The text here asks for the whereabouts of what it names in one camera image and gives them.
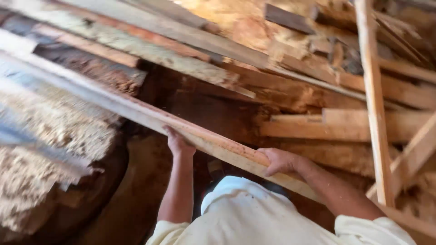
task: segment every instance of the pile of wood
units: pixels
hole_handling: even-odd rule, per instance
[[[259,43],[268,43],[267,49],[240,44],[243,32],[220,36],[217,24],[169,1],[0,1],[0,59],[160,133],[170,125],[199,150],[258,176],[269,161],[247,144],[278,147],[375,178],[367,196],[417,243],[436,241],[436,225],[395,209],[395,198],[436,147],[432,52],[423,51],[425,44],[414,46],[425,40],[411,24],[374,11],[370,1],[311,5],[305,15],[261,2],[265,15],[235,20],[233,31],[258,27],[265,34],[260,38],[267,39]],[[25,34],[10,32],[3,22],[14,13],[38,23]],[[144,61],[157,64],[185,76],[177,85],[179,97],[243,102],[258,105],[259,113],[249,119],[252,127],[226,130],[226,121],[216,119],[209,131],[184,108],[170,114],[135,99],[129,95],[134,85],[114,89],[83,69],[44,58],[44,39],[35,37],[131,68]],[[177,117],[183,110],[191,122]],[[320,201],[296,176],[268,180]]]

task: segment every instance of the white sleeve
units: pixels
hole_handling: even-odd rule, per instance
[[[416,245],[410,235],[389,218],[373,221],[339,215],[336,236],[350,245]]]
[[[146,245],[172,245],[188,226],[189,223],[175,224],[168,221],[159,221]]]

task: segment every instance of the man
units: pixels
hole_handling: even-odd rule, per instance
[[[192,224],[196,149],[165,127],[174,161],[168,189],[147,245],[414,245],[365,195],[310,160],[278,149],[259,149],[271,161],[266,176],[297,172],[337,217],[336,235],[300,215],[289,199],[250,180],[226,176],[201,205]]]

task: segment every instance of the forearm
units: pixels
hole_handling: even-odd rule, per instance
[[[385,216],[364,193],[315,163],[298,164],[295,170],[335,216],[343,214],[368,220]]]
[[[193,157],[174,156],[170,182],[160,204],[157,221],[176,224],[191,222],[194,208],[193,178]]]

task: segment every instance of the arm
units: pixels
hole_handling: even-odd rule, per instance
[[[190,223],[194,208],[193,158],[196,149],[188,145],[183,136],[174,129],[168,126],[164,129],[168,135],[168,146],[173,153],[173,169],[160,204],[157,221]]]
[[[386,216],[364,193],[309,159],[273,148],[258,151],[264,153],[271,161],[266,171],[267,177],[278,172],[297,172],[335,216],[343,214],[368,220]]]

